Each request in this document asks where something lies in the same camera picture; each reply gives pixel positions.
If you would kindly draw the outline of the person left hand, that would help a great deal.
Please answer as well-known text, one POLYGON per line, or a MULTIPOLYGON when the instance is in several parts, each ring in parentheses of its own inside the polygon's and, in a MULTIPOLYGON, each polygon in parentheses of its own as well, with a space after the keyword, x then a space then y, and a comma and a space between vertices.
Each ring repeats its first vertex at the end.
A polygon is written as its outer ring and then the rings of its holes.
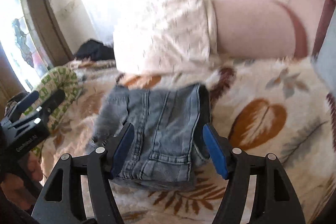
MULTIPOLYGON (((43 173, 38 157, 30 152, 26 163, 30 178, 40 182, 43 179, 43 173)), ((25 188, 23 180, 14 174, 6 174, 1 187, 6 198, 22 210, 29 210, 35 203, 35 198, 25 188)))

